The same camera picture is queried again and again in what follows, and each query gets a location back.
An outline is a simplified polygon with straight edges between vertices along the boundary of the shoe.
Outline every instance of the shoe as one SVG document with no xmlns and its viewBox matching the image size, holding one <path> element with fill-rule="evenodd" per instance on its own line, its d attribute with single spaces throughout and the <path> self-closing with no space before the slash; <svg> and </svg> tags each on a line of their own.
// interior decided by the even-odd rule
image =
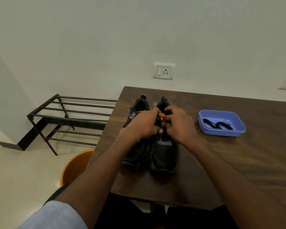
<svg viewBox="0 0 286 229">
<path fill-rule="evenodd" d="M 139 112 L 147 110 L 149 111 L 149 105 L 146 100 L 146 96 L 142 95 L 141 98 L 137 99 L 134 105 L 130 108 L 130 112 L 128 115 L 128 119 L 123 126 L 123 128 L 127 127 L 129 123 L 139 114 Z M 148 151 L 149 139 L 142 138 L 130 149 L 128 154 L 126 155 L 122 165 L 130 166 L 133 169 L 137 169 L 141 166 L 141 164 L 149 159 L 149 151 Z"/>
<path fill-rule="evenodd" d="M 165 115 L 170 115 L 172 111 L 164 110 L 169 105 L 167 98 L 162 97 L 157 107 Z M 163 133 L 151 144 L 150 156 L 150 167 L 153 171 L 175 171 L 180 158 L 179 144 L 167 134 L 166 128 L 163 128 Z"/>
</svg>

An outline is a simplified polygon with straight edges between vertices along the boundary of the black pants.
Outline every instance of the black pants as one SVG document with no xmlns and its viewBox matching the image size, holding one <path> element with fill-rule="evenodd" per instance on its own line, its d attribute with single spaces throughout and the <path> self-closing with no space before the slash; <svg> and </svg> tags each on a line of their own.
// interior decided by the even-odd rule
<svg viewBox="0 0 286 229">
<path fill-rule="evenodd" d="M 68 185 L 59 188 L 46 201 L 54 200 Z M 212 211 L 155 204 L 151 213 L 143 213 L 127 197 L 109 194 L 95 228 L 237 228 L 225 206 Z"/>
</svg>

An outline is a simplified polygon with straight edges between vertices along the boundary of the white shirt sleeve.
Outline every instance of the white shirt sleeve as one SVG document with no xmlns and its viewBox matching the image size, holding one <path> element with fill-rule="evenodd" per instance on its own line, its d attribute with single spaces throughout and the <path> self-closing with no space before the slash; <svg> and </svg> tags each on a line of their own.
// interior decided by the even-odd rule
<svg viewBox="0 0 286 229">
<path fill-rule="evenodd" d="M 17 229 L 87 229 L 80 215 L 69 204 L 49 201 Z"/>
</svg>

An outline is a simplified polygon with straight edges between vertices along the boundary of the blue plastic container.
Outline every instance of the blue plastic container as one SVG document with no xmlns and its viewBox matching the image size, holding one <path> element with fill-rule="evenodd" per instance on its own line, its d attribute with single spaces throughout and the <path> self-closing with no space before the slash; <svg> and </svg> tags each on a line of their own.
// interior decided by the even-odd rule
<svg viewBox="0 0 286 229">
<path fill-rule="evenodd" d="M 226 129 L 221 126 L 222 129 L 212 128 L 210 125 L 205 124 L 202 119 L 208 119 L 216 124 L 221 121 L 231 125 L 233 130 Z M 218 135 L 218 136 L 239 136 L 246 131 L 246 127 L 234 112 L 225 111 L 213 111 L 213 110 L 201 110 L 198 117 L 199 126 L 201 131 L 205 134 Z"/>
</svg>

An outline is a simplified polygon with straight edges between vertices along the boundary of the orange bucket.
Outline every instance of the orange bucket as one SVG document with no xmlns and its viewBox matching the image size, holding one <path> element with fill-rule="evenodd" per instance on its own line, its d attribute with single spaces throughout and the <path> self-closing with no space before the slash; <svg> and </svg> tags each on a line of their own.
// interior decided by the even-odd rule
<svg viewBox="0 0 286 229">
<path fill-rule="evenodd" d="M 60 176 L 60 186 L 73 182 L 83 173 L 94 152 L 94 149 L 85 150 L 76 154 L 65 166 Z"/>
</svg>

